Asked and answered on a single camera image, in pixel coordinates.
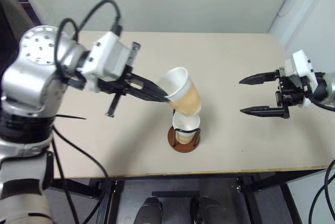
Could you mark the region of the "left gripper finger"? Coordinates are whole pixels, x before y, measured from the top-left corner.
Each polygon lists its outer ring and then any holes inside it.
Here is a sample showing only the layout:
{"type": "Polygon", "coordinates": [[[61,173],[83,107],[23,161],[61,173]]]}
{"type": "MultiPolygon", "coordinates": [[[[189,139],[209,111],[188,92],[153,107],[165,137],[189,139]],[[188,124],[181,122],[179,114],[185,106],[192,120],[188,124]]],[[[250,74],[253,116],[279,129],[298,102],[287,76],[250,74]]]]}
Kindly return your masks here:
{"type": "Polygon", "coordinates": [[[154,82],[134,73],[131,73],[130,83],[132,87],[144,92],[145,94],[151,96],[167,96],[167,93],[154,82]]]}
{"type": "Polygon", "coordinates": [[[137,89],[134,87],[130,87],[125,89],[125,92],[131,96],[137,97],[142,100],[146,101],[153,101],[153,102],[168,102],[166,98],[167,93],[160,88],[150,90],[150,89],[137,89]]]}

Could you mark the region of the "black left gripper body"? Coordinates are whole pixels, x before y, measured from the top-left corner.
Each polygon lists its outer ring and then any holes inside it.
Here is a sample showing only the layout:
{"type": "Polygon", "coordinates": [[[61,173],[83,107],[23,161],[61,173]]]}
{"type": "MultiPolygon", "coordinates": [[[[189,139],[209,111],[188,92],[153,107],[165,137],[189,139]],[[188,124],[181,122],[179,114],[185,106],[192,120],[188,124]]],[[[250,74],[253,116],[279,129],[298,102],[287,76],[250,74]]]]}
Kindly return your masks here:
{"type": "Polygon", "coordinates": [[[109,95],[115,94],[113,101],[106,113],[106,116],[108,117],[112,118],[114,117],[115,110],[121,96],[127,95],[127,91],[131,88],[131,84],[138,85],[139,89],[143,88],[143,81],[137,80],[132,72],[133,70],[132,65],[140,48],[141,45],[139,43],[137,42],[132,43],[132,48],[130,50],[128,60],[124,67],[123,73],[118,80],[109,82],[103,81],[101,79],[98,80],[98,87],[102,92],[109,95]]]}

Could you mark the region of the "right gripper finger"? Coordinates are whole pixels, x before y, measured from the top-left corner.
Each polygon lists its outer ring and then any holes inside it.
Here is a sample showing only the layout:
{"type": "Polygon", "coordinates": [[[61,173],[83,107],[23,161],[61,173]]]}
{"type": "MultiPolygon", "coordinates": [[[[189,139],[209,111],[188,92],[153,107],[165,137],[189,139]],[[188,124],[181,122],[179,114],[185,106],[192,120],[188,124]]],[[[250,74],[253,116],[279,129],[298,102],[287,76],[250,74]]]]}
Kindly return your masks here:
{"type": "Polygon", "coordinates": [[[279,76],[280,76],[279,70],[275,70],[273,72],[258,73],[243,78],[242,80],[239,81],[239,84],[258,85],[263,84],[265,82],[275,81],[276,79],[279,78],[279,76]]]}
{"type": "Polygon", "coordinates": [[[240,109],[240,112],[257,117],[279,117],[283,119],[290,117],[288,107],[253,106],[240,109]]]}

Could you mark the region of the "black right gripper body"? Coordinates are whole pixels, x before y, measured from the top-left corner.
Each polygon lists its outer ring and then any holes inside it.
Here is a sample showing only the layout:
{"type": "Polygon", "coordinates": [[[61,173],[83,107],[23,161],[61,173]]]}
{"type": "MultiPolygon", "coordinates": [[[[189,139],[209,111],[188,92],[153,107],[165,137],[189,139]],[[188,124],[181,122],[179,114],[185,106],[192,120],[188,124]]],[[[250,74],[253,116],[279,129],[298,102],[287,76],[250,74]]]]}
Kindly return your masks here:
{"type": "Polygon", "coordinates": [[[304,92],[285,75],[284,68],[276,70],[276,77],[279,79],[278,91],[275,93],[277,106],[301,106],[304,102],[304,92]]]}

